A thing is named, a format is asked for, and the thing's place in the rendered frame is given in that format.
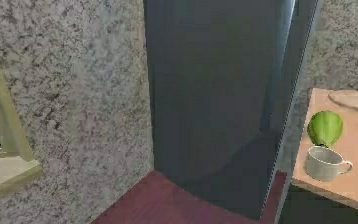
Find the dark grey fridge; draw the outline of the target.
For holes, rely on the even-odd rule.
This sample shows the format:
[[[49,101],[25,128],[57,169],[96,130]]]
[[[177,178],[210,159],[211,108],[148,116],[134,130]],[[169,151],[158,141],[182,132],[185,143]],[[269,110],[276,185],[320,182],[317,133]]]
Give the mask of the dark grey fridge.
[[[154,162],[257,219],[319,0],[144,0]]]

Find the pale wooden round plate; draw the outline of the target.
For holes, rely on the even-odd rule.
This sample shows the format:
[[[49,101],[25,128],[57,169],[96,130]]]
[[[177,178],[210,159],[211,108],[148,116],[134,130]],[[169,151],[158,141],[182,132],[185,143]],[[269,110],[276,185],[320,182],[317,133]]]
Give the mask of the pale wooden round plate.
[[[335,90],[331,91],[328,97],[339,106],[358,110],[358,91],[356,90]]]

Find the white mug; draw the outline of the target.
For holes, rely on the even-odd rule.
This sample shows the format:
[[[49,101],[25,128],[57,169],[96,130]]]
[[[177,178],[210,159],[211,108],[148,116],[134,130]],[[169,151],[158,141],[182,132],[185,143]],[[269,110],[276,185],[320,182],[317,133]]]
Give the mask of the white mug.
[[[329,148],[313,146],[307,151],[303,168],[311,178],[330,182],[337,176],[350,172],[353,163],[344,160],[341,154]]]

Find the green lettuce head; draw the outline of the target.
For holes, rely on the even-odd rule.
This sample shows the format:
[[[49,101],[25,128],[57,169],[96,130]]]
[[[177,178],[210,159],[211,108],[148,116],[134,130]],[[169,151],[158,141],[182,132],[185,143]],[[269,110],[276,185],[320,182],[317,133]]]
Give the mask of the green lettuce head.
[[[316,146],[330,148],[342,133],[343,121],[340,115],[329,110],[315,113],[307,126],[307,134]]]

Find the tan kitchen counter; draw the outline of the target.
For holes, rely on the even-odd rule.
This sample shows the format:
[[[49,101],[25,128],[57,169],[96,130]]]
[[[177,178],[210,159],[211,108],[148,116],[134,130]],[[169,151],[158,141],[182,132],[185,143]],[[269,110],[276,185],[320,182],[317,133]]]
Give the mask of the tan kitchen counter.
[[[331,91],[311,90],[295,139],[284,146],[279,166],[287,176],[276,224],[358,224],[358,110],[332,102],[328,97]],[[303,168],[307,151],[313,146],[307,125],[313,114],[324,110],[342,118],[343,134],[332,149],[354,166],[330,182],[311,178]]]

